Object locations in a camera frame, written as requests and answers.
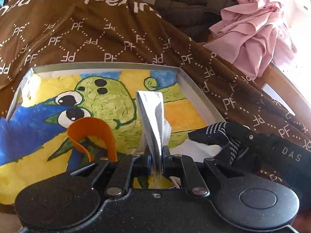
brown blanket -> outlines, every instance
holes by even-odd
[[[33,66],[126,61],[182,67],[226,120],[311,147],[303,120],[141,0],[12,0],[0,10],[0,116]]]

cartoon eye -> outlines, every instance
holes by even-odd
[[[98,94],[104,95],[108,92],[106,88],[99,88],[97,89]]]
[[[94,83],[98,87],[104,87],[107,85],[107,81],[105,81],[104,79],[97,79],[94,81]]]
[[[89,117],[89,116],[91,116],[91,114],[86,109],[74,107],[60,113],[58,117],[58,123],[64,128],[68,128],[69,125],[71,125],[74,121],[82,117]]]
[[[76,91],[67,91],[57,95],[55,103],[61,106],[73,107],[82,102],[82,96]]]

gray quilted jacket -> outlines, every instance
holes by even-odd
[[[154,8],[183,33],[204,42],[208,28],[221,20],[220,10],[235,4],[236,0],[156,0]]]

orange strap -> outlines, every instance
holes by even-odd
[[[87,149],[78,143],[78,141],[87,136],[96,136],[102,139],[106,144],[110,162],[118,161],[114,136],[109,125],[105,121],[95,117],[80,118],[69,125],[67,135],[74,147],[79,152],[87,155],[89,162],[93,161],[94,157],[88,152]]]

round black knob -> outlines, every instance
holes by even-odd
[[[214,204],[228,221],[253,230],[290,224],[299,208],[291,189],[254,175],[228,178],[215,194]]]
[[[240,194],[240,199],[245,205],[253,209],[268,209],[276,203],[275,194],[261,188],[252,188],[243,191]]]
[[[97,210],[100,197],[87,178],[50,178],[22,190],[15,209],[24,226],[61,230],[78,225]]]

